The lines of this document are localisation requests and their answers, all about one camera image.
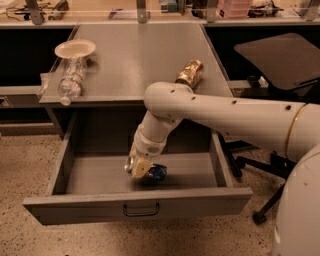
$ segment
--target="blue object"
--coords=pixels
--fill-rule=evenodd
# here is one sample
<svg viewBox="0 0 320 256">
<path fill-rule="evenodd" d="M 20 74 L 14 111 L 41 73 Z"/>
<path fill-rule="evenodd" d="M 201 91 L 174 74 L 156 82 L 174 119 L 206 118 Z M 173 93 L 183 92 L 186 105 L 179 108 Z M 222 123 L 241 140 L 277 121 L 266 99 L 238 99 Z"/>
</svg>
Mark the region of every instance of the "blue object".
<svg viewBox="0 0 320 256">
<path fill-rule="evenodd" d="M 160 164 L 153 164 L 150 170 L 144 176 L 154 181 L 162 181 L 167 176 L 167 167 Z"/>
</svg>

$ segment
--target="floor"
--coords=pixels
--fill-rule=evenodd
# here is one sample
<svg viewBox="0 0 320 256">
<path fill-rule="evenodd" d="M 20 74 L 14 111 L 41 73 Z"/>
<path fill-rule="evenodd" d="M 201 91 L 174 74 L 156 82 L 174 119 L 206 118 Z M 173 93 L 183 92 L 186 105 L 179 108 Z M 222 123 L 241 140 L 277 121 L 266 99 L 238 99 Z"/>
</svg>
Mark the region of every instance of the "floor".
<svg viewBox="0 0 320 256">
<path fill-rule="evenodd" d="M 251 167 L 235 186 L 253 197 L 238 216 L 42 226 L 22 206 L 43 195 L 61 141 L 55 134 L 0 137 L 0 255 L 270 255 L 277 206 L 256 226 L 251 215 L 282 181 Z M 260 150 L 241 155 L 261 161 Z"/>
</svg>

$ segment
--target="plastic bottle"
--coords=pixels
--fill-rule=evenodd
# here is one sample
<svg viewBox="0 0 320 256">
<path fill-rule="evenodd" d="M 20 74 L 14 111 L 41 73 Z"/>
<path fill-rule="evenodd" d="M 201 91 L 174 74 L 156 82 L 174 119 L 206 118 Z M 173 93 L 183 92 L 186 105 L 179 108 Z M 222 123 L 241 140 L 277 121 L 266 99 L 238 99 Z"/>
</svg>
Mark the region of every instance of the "plastic bottle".
<svg viewBox="0 0 320 256">
<path fill-rule="evenodd" d="M 62 105 L 69 106 L 72 99 L 81 95 L 86 71 L 87 63 L 84 58 L 73 56 L 68 59 L 67 67 L 59 84 Z"/>
</svg>

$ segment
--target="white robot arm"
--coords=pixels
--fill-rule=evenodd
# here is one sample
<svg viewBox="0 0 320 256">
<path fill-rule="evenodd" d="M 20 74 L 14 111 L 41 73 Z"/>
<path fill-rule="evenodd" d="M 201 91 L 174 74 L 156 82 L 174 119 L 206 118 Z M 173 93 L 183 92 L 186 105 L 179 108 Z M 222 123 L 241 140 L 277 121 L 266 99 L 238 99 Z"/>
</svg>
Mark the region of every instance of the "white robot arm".
<svg viewBox="0 0 320 256">
<path fill-rule="evenodd" d="M 126 165 L 142 178 L 161 154 L 169 133 L 186 118 L 298 162 L 281 198 L 273 255 L 316 255 L 320 251 L 320 106 L 298 102 L 196 95 L 184 84 L 158 82 L 144 97 Z"/>
</svg>

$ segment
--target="white plate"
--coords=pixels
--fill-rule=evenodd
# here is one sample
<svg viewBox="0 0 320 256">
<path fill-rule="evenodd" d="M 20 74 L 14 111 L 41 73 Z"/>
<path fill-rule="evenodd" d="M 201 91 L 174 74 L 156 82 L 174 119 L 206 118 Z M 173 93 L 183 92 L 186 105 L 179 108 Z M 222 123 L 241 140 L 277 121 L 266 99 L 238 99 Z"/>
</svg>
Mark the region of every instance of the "white plate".
<svg viewBox="0 0 320 256">
<path fill-rule="evenodd" d="M 55 54 L 63 59 L 69 59 L 72 56 L 88 59 L 95 51 L 96 45 L 84 39 L 75 39 L 59 44 L 55 48 Z"/>
</svg>

